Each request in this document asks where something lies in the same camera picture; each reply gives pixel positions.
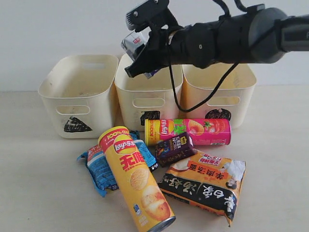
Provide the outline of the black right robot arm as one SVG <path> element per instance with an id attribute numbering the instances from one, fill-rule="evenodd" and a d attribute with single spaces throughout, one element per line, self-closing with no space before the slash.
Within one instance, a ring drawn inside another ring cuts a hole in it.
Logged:
<path id="1" fill-rule="evenodd" d="M 130 77 L 168 65 L 200 69 L 214 63 L 275 63 L 285 53 L 308 51 L 309 17 L 287 16 L 277 8 L 252 6 L 247 13 L 182 27 L 168 7 L 139 6 L 127 26 L 151 29 L 146 46 L 125 71 Z"/>

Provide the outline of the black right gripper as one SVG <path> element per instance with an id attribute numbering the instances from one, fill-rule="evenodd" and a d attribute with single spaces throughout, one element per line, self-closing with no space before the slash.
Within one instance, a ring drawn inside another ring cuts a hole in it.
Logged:
<path id="1" fill-rule="evenodd" d="M 127 75 L 134 78 L 144 74 L 146 78 L 154 76 L 154 70 L 160 70 L 169 65 L 180 65 L 186 62 L 186 49 L 184 44 L 184 29 L 160 30 L 158 35 L 150 33 L 145 47 L 129 49 L 126 54 L 133 61 L 125 67 Z"/>

